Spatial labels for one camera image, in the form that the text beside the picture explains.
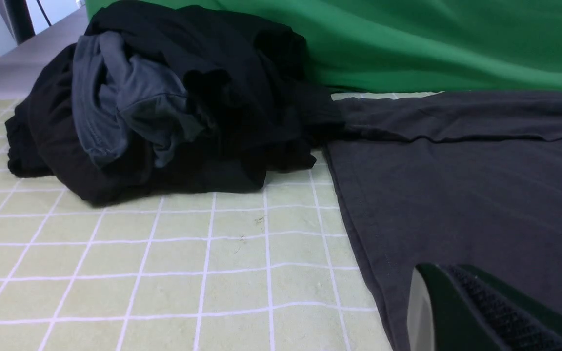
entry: wall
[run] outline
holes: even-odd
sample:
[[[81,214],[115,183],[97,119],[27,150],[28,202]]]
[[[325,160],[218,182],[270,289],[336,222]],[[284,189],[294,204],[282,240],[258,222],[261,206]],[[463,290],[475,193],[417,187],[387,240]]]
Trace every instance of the wall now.
[[[41,0],[40,2],[51,24],[55,24],[78,9],[75,0]],[[32,19],[36,34],[49,27],[47,26],[47,21],[42,16],[36,0],[27,0],[27,8],[29,9],[29,16]],[[11,51],[14,47],[16,47],[16,41],[0,14],[0,56]]]
[[[75,0],[40,0],[40,3],[42,8],[45,9],[51,24],[55,24],[78,9]],[[27,0],[27,8],[29,9],[29,15],[32,18],[36,34],[49,27],[47,26],[47,21],[42,16],[36,0]]]

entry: green fabric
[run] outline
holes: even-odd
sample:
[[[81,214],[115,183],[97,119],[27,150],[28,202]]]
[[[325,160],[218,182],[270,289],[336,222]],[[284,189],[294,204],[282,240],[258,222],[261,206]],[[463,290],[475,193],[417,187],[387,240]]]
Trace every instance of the green fabric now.
[[[114,0],[87,0],[89,15]],[[149,0],[305,36],[312,78],[357,91],[562,90],[562,0]]]

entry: black object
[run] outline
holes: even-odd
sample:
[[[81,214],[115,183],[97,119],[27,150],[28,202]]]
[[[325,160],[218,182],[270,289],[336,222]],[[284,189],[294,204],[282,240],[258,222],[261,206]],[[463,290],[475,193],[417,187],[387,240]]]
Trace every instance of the black object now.
[[[100,204],[132,188],[143,191],[254,191],[268,169],[314,165],[310,149],[343,126],[325,87],[304,81],[306,43],[290,27],[257,16],[179,10],[146,2],[116,2],[92,18],[86,35],[122,34],[128,50],[167,64],[216,126],[214,142],[176,149],[174,160],[153,169],[148,142],[137,137],[109,167],[98,169],[84,153],[71,116],[69,46],[43,71],[34,90],[6,126],[9,168],[47,169],[82,199]],[[32,142],[18,131],[27,130]]]
[[[25,0],[4,0],[10,18],[10,27],[16,43],[21,45],[36,35]]]
[[[338,102],[325,150],[384,329],[408,351],[415,265],[472,264],[562,314],[562,93]]]
[[[407,327],[413,351],[562,351],[560,314],[471,265],[417,265]]]
[[[51,21],[47,17],[47,14],[45,13],[45,9],[42,8],[42,4],[40,3],[40,0],[36,0],[36,2],[38,3],[38,7],[40,8],[40,11],[42,13],[42,17],[45,18],[45,20],[47,21],[47,24],[49,25],[49,27],[51,27]]]

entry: cable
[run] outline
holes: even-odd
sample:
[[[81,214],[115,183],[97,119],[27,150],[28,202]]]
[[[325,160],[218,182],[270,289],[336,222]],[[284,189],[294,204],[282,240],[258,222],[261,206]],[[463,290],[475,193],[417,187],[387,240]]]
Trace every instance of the cable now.
[[[42,17],[45,17],[45,20],[47,21],[47,24],[49,25],[49,27],[51,27],[51,22],[50,22],[49,18],[47,17],[47,14],[45,13],[45,9],[42,8],[42,4],[40,3],[40,0],[36,0],[36,2],[38,2],[38,7],[40,7]]]

